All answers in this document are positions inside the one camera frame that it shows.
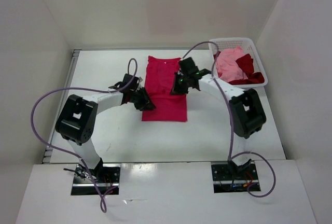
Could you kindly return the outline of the magenta t shirt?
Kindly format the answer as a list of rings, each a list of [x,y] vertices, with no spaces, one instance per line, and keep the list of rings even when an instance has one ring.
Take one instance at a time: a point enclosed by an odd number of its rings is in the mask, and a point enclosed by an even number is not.
[[[145,89],[156,108],[144,111],[142,121],[187,121],[186,96],[171,95],[175,73],[179,70],[179,61],[180,58],[148,57]]]

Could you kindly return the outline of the light pink t shirt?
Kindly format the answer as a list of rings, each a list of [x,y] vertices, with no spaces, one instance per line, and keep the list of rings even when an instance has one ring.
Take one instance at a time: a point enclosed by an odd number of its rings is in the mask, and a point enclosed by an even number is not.
[[[245,53],[240,46],[219,52],[215,63],[219,78],[228,83],[248,79],[245,72],[237,64],[237,59],[243,56],[245,56]]]

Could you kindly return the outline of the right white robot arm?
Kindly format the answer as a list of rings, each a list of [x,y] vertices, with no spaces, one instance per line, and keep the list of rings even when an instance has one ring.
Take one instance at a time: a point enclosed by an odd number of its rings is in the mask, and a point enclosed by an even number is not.
[[[227,158],[227,171],[231,178],[241,178],[250,162],[232,161],[234,137],[248,139],[253,133],[261,130],[266,123],[266,114],[258,93],[254,89],[243,90],[215,78],[207,69],[193,73],[174,73],[171,95],[184,95],[189,89],[197,89],[208,93],[220,101],[224,101],[230,120],[230,146]]]

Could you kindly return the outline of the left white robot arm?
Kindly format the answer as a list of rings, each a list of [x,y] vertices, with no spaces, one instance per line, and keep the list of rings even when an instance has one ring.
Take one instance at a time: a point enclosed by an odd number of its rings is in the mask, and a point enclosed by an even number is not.
[[[106,93],[85,97],[70,95],[58,117],[56,131],[79,156],[79,163],[91,182],[99,182],[106,174],[102,158],[97,154],[92,142],[96,117],[106,110],[127,103],[132,103],[139,111],[156,109],[144,87],[135,86],[122,91],[110,87]]]

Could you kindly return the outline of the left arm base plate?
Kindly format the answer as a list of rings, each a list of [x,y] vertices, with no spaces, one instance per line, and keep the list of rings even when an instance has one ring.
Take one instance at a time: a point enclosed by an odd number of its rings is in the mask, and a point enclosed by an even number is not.
[[[100,177],[95,177],[93,174],[94,181],[102,195],[119,194],[120,169],[119,164],[105,164]],[[88,173],[80,164],[76,165],[73,172],[71,195],[98,195]]]

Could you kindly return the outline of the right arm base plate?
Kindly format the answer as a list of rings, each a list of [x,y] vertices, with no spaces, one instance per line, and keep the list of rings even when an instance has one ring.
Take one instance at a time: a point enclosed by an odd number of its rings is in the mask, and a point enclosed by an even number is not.
[[[248,187],[250,192],[261,191],[254,162],[237,174],[230,171],[227,162],[212,163],[211,171],[214,193],[247,192]]]

